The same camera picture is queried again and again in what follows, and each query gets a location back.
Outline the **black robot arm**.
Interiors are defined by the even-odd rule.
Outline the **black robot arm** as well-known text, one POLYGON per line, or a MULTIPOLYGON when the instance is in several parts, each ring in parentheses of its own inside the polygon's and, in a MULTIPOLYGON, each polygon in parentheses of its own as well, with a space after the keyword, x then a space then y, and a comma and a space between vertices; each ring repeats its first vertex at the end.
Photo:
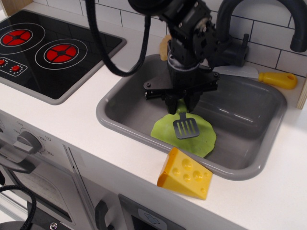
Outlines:
POLYGON ((129 4, 146 16, 158 16, 171 35, 167 68, 144 84, 146 98, 160 96, 170 114, 176 112, 180 99, 193 111, 203 92, 217 89, 220 78, 213 64, 209 69, 200 67, 218 53, 210 9, 201 0, 131 0, 129 4))

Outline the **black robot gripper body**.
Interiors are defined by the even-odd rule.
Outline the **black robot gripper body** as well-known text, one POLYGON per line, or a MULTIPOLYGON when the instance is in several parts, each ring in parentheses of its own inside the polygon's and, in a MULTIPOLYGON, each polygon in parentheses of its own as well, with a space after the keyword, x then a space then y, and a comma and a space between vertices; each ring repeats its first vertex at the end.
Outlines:
POLYGON ((161 73, 144 83, 147 99, 160 97, 179 100, 199 100, 204 92, 217 90, 220 75, 211 69, 196 64, 184 67, 172 56, 165 62, 166 67, 158 67, 161 73))

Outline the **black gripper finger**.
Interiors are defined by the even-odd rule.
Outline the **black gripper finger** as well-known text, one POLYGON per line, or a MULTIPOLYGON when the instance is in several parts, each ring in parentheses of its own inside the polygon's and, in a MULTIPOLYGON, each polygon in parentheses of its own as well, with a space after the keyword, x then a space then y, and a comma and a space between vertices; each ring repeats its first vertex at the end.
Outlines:
POLYGON ((174 94, 166 94, 165 105, 169 114, 175 114, 177 110, 178 97, 174 94))
POLYGON ((184 102, 185 102, 188 112, 192 112, 195 109, 201 96, 202 96, 202 92, 192 92, 192 93, 188 93, 185 96, 184 102))

